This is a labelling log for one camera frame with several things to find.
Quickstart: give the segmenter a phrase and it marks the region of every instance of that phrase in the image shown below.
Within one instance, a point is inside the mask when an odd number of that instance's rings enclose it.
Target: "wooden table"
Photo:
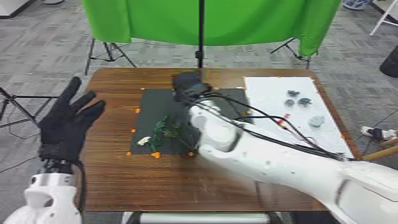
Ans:
[[[287,187],[261,184],[259,194],[225,179],[195,159],[163,155],[127,156],[134,108],[142,88],[170,88],[170,76],[193,69],[115,69],[94,73],[88,90],[106,101],[106,111],[86,136],[86,211],[312,211],[325,210],[317,201]],[[250,76],[314,78],[305,70],[205,69],[204,82],[213,87],[243,86]],[[317,91],[355,157],[360,157],[335,109],[314,78]]]

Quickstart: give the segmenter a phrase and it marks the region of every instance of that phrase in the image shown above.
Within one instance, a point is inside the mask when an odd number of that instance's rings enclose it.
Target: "black glove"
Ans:
[[[78,161],[86,130],[102,114],[104,101],[99,101],[81,110],[95,98],[94,92],[88,92],[74,103],[70,103],[79,85],[81,80],[74,77],[53,104],[49,113],[38,122],[42,144],[38,157],[42,159]]]

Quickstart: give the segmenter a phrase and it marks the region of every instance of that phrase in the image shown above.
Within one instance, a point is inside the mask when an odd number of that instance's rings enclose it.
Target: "green backdrop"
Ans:
[[[317,50],[341,0],[205,0],[204,44],[245,45],[300,39],[300,55]],[[83,0],[92,36],[197,45],[198,0]]]

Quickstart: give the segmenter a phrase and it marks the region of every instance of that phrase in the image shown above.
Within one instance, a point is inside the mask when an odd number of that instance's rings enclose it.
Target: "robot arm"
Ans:
[[[200,83],[174,84],[175,98],[189,105],[189,123],[200,131],[198,154],[255,181],[289,186],[310,195],[346,224],[398,220],[398,171],[362,161],[335,160],[277,141],[273,133],[221,117]]]
[[[81,223],[72,203],[76,195],[70,164],[47,160],[40,173],[31,176],[24,190],[26,205],[14,211],[5,224]]]

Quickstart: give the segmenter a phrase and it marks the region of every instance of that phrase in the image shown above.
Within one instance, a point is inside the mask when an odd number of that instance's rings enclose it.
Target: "white sheet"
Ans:
[[[245,87],[250,105],[269,115],[282,117],[289,114],[291,116],[287,120],[303,136],[314,138],[316,144],[323,149],[330,152],[342,153],[346,157],[353,158],[348,145],[341,138],[332,115],[316,91],[312,79],[309,77],[245,77]],[[296,98],[287,96],[287,90],[300,92]],[[294,102],[298,102],[298,99],[303,97],[312,101],[312,104],[307,107],[301,107],[298,104],[294,104],[293,107],[284,105],[287,99],[293,99]],[[319,128],[309,126],[309,120],[314,116],[325,117],[325,124]],[[268,119],[253,119],[253,124],[282,136],[280,140],[307,145]]]

